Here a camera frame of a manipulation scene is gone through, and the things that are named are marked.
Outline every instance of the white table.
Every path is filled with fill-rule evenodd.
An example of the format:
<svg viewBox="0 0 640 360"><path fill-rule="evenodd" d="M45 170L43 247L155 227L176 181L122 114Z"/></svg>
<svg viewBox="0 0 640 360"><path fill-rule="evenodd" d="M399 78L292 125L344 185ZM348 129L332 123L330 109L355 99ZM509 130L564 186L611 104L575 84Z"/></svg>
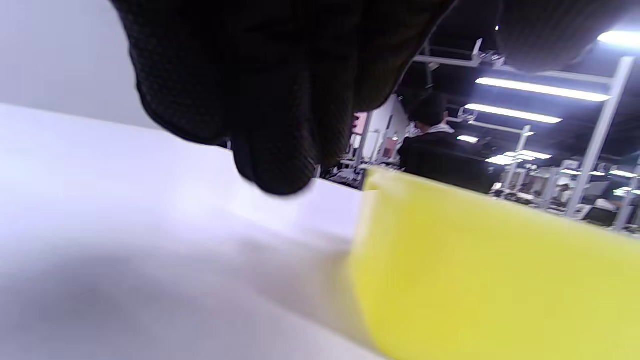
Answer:
<svg viewBox="0 0 640 360"><path fill-rule="evenodd" d="M345 269L360 193L270 197L152 129L0 126L0 359L380 358Z"/></svg>

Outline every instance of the white surface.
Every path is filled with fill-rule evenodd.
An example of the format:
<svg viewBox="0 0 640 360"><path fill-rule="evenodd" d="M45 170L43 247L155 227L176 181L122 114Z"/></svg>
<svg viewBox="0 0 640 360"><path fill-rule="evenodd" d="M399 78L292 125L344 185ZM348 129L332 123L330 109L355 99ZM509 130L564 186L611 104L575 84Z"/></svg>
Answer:
<svg viewBox="0 0 640 360"><path fill-rule="evenodd" d="M156 127L108 0L0 0L0 102Z"/></svg>
<svg viewBox="0 0 640 360"><path fill-rule="evenodd" d="M344 273L358 192L274 199L151 129L0 126L1 359L379 359Z"/></svg>

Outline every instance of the ceiling light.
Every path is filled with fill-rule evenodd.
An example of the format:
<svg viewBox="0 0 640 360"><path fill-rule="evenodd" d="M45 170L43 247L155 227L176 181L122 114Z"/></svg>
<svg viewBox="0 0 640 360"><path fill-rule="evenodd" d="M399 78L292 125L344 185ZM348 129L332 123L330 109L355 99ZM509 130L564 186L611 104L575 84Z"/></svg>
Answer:
<svg viewBox="0 0 640 360"><path fill-rule="evenodd" d="M547 124L555 124L557 122L562 121L562 119L557 117L550 117L546 115L526 113L524 111L516 111L510 109L496 108L493 106L480 105L480 104L469 104L465 106L465 108L469 110L483 111L485 113L493 113L498 115L510 116L510 117L518 117L521 119L533 120L546 122Z"/></svg>
<svg viewBox="0 0 640 360"><path fill-rule="evenodd" d="M611 98L611 96L595 94L593 92L554 88L553 86L521 83L519 81L511 81L511 80L503 80L503 79L479 78L478 80L476 80L476 83L483 84L483 85L499 86L501 88L538 92L541 94L572 97L574 99L588 100L588 101L599 102L599 101L606 101Z"/></svg>
<svg viewBox="0 0 640 360"><path fill-rule="evenodd" d="M498 165L510 165L513 164L515 162L516 159L511 158L509 156L505 156L505 155L498 155L498 156L494 156L490 159L487 159L485 161L489 162L489 163L494 163L494 164L498 164Z"/></svg>
<svg viewBox="0 0 640 360"><path fill-rule="evenodd" d="M529 150L520 151L519 154L520 155L533 156L534 158L538 158L538 159L549 159L549 158L552 157L551 155L542 154L540 152L529 151Z"/></svg>
<svg viewBox="0 0 640 360"><path fill-rule="evenodd" d="M620 170L613 170L609 172L610 174L614 174L614 175L618 175L618 176L624 176L624 177L636 177L637 175L635 174L631 174L630 172L626 172L626 171L620 171Z"/></svg>
<svg viewBox="0 0 640 360"><path fill-rule="evenodd" d="M598 40L612 45L640 47L640 33L633 31L609 31L600 35Z"/></svg>
<svg viewBox="0 0 640 360"><path fill-rule="evenodd" d="M527 156L527 155L518 155L518 156L516 156L516 158L523 159L523 160L529 160L529 161L536 159L533 156Z"/></svg>
<svg viewBox="0 0 640 360"><path fill-rule="evenodd" d="M478 140L480 139L474 138L473 136L461 135L461 136L458 136L458 140L462 140L464 142L470 142L470 143L477 143Z"/></svg>
<svg viewBox="0 0 640 360"><path fill-rule="evenodd" d="M566 168L560 172L564 172L565 174L569 174L569 175L580 175L582 173L579 171L571 170L570 168Z"/></svg>

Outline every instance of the finger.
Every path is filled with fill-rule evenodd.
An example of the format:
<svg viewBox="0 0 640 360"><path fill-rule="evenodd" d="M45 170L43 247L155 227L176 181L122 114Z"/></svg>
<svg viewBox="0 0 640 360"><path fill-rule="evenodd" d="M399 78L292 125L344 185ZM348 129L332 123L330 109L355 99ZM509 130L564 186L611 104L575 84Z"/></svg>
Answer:
<svg viewBox="0 0 640 360"><path fill-rule="evenodd" d="M371 0L360 32L355 111L379 108L456 0Z"/></svg>
<svg viewBox="0 0 640 360"><path fill-rule="evenodd" d="M312 114L323 167L349 145L362 0L307 3Z"/></svg>
<svg viewBox="0 0 640 360"><path fill-rule="evenodd" d="M504 0L497 41L510 66L561 69L630 8L630 0Z"/></svg>

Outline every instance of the person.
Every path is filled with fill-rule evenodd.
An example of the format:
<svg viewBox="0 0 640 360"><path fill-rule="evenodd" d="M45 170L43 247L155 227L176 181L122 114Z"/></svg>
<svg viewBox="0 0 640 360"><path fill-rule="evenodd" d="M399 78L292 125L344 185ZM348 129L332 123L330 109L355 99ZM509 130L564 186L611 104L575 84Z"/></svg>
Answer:
<svg viewBox="0 0 640 360"><path fill-rule="evenodd" d="M445 101L438 93L431 93L423 98L411 111L410 119L414 123L416 136L407 136L400 148L400 162L408 157L416 156L424 147L431 147L456 154L470 153L466 142L457 140L455 130L447 124Z"/></svg>

